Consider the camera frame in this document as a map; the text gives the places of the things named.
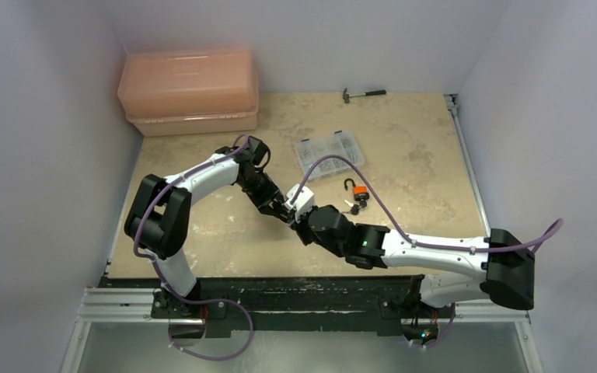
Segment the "bunch of black keys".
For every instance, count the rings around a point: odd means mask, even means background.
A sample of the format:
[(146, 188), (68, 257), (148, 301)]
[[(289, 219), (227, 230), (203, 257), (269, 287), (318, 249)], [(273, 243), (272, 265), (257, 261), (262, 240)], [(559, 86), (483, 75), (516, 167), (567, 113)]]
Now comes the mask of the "bunch of black keys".
[(344, 213), (350, 215), (360, 214), (364, 209), (367, 208), (368, 205), (366, 200), (356, 201), (355, 203), (350, 202), (349, 200), (344, 200), (344, 203), (349, 207), (349, 209)]

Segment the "orange and black padlock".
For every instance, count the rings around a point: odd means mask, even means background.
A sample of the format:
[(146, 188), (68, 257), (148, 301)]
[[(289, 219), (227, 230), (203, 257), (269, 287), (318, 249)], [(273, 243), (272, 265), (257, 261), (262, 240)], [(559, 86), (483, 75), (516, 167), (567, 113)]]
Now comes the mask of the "orange and black padlock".
[(352, 192), (354, 200), (361, 207), (367, 205), (367, 202), (370, 198), (370, 193), (368, 192), (368, 188), (366, 186), (357, 186), (352, 178), (347, 178), (344, 180), (344, 189), (350, 190)]

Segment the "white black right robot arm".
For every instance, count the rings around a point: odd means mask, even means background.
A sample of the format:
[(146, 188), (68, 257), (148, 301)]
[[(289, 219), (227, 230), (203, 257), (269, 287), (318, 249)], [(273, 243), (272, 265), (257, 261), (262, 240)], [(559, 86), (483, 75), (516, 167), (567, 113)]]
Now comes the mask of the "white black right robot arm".
[(536, 256), (527, 248), (512, 250), (520, 241), (504, 229), (494, 228), (488, 237), (409, 240), (396, 229), (349, 221), (332, 205), (293, 211), (290, 226), (304, 244), (322, 246), (357, 268), (439, 270), (438, 276), (424, 276), (407, 292), (405, 305), (416, 316), (485, 298), (507, 309), (534, 307)]

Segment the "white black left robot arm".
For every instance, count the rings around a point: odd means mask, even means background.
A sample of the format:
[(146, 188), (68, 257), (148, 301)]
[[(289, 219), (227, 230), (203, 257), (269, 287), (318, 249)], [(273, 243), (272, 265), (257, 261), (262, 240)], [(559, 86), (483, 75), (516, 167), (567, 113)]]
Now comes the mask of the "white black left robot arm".
[(192, 207), (216, 190), (239, 185), (264, 215), (290, 222), (285, 197), (264, 172), (271, 150), (259, 138), (239, 136), (234, 145), (218, 149), (207, 160), (174, 176), (143, 178), (124, 223), (134, 255), (149, 260), (172, 295), (170, 307), (190, 318), (201, 307), (200, 285), (183, 253)]

